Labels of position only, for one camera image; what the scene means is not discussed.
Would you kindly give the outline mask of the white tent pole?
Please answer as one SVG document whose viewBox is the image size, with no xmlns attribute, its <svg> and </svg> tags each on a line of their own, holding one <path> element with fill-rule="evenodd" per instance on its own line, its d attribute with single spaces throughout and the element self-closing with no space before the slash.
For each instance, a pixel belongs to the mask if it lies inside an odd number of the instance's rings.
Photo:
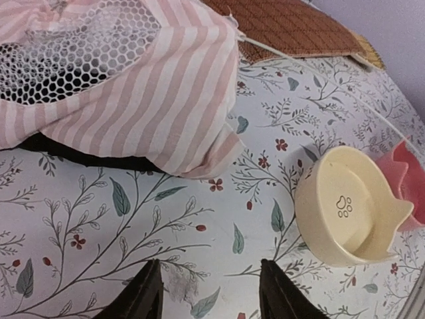
<svg viewBox="0 0 425 319">
<path fill-rule="evenodd" d="M 418 115 L 390 76 L 347 57 L 243 58 L 230 116 L 245 142 L 354 145 L 377 151 L 418 135 Z"/>
</svg>

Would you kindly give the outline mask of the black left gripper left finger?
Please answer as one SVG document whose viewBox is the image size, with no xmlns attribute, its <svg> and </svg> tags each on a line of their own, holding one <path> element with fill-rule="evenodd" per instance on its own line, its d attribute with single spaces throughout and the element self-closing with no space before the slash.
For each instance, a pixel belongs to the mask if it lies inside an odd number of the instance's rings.
<svg viewBox="0 0 425 319">
<path fill-rule="evenodd" d="M 160 262 L 157 259 L 148 261 L 94 319 L 160 319 L 163 293 Z"/>
</svg>

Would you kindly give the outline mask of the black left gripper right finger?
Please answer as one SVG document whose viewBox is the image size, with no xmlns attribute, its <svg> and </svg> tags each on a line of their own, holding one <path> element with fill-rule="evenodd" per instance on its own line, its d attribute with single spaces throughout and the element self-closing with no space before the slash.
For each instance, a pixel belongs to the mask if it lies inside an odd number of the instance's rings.
<svg viewBox="0 0 425 319">
<path fill-rule="evenodd" d="M 260 313 L 265 319 L 327 319 L 288 278 L 268 259 L 261 260 Z"/>
</svg>

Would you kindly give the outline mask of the pink striped pet tent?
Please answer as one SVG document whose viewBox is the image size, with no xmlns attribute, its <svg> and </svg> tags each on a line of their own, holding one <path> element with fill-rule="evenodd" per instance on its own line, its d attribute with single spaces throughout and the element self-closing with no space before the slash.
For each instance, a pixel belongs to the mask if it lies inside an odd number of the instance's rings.
<svg viewBox="0 0 425 319">
<path fill-rule="evenodd" d="M 244 150 L 227 122 L 239 36 L 200 1 L 2 1 L 1 148 L 42 134 L 216 177 Z"/>
</svg>

